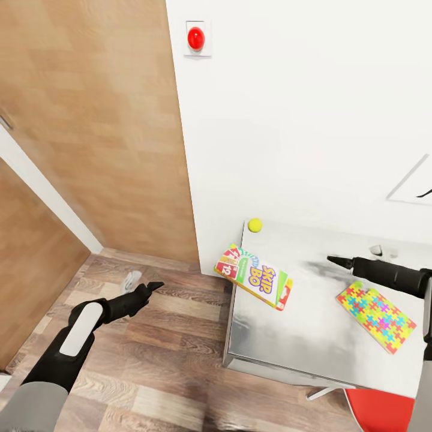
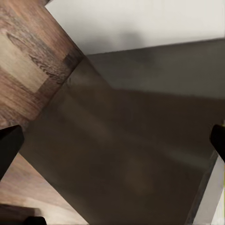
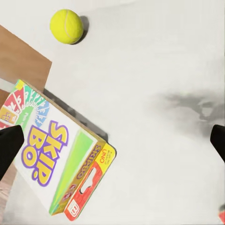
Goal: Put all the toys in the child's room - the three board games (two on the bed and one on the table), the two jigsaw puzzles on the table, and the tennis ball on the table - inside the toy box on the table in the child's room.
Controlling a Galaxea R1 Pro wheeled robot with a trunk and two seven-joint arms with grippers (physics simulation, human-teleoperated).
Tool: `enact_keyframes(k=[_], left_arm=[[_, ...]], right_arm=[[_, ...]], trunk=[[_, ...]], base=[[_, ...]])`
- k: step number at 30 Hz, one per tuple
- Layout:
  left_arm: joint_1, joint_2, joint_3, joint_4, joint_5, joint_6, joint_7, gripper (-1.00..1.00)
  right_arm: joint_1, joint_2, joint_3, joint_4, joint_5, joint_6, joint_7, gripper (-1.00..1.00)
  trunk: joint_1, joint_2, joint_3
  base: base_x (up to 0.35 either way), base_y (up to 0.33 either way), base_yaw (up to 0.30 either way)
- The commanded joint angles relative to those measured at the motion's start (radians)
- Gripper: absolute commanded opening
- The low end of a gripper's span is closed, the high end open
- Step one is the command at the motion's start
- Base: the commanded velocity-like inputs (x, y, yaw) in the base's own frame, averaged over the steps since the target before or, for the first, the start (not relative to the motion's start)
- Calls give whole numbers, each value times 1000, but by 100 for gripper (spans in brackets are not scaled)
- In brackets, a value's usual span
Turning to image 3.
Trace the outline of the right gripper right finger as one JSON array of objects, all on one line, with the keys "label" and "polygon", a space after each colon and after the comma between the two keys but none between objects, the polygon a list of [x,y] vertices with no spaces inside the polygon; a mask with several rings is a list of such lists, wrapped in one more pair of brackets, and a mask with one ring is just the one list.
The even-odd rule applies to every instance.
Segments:
[{"label": "right gripper right finger", "polygon": [[213,126],[210,142],[225,162],[225,126]]}]

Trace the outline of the board game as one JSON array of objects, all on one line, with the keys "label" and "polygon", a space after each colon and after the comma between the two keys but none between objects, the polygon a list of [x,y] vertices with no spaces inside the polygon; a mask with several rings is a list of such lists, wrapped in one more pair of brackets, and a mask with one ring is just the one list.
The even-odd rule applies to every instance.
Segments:
[{"label": "board game", "polygon": [[[0,130],[21,125],[24,144],[12,164],[51,216],[75,221],[116,152],[31,84],[18,80],[0,109]],[[93,168],[92,186],[80,190]]]}]

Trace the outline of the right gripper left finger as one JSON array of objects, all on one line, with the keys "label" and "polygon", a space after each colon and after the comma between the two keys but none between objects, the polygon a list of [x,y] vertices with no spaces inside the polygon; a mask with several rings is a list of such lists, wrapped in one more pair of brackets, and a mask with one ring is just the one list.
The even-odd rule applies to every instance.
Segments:
[{"label": "right gripper left finger", "polygon": [[24,135],[21,125],[0,130],[0,180],[4,177],[23,144]]}]

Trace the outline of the tennis ball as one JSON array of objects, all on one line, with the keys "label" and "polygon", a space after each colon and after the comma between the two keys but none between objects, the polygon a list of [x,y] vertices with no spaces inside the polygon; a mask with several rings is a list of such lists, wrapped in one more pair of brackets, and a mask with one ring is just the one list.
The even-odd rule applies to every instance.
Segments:
[{"label": "tennis ball", "polygon": [[50,29],[58,42],[71,45],[82,37],[83,22],[75,11],[61,9],[51,18]]}]

